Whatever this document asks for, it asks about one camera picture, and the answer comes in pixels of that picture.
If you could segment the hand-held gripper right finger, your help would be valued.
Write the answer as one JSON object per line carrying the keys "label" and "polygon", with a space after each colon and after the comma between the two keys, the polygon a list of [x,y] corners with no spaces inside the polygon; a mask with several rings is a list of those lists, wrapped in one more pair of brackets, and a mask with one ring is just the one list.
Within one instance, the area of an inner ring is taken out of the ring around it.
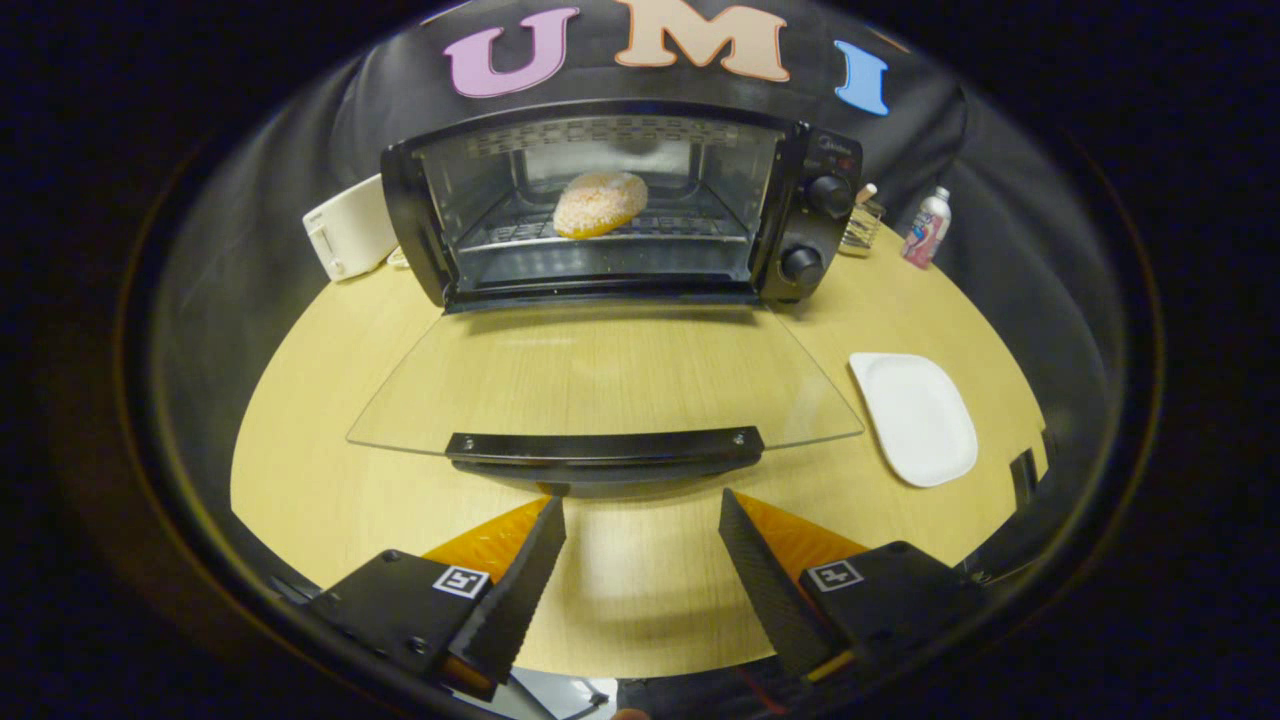
{"label": "hand-held gripper right finger", "polygon": [[733,489],[718,532],[785,673],[809,685],[896,673],[989,602],[906,541],[869,548]]}

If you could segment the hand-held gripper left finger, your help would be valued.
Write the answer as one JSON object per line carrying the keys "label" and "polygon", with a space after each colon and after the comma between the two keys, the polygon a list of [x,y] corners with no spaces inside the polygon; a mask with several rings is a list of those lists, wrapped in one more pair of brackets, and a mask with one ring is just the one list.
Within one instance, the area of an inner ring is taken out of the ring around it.
{"label": "hand-held gripper left finger", "polygon": [[566,537],[562,500],[541,496],[426,553],[384,550],[305,606],[375,659],[492,700]]}

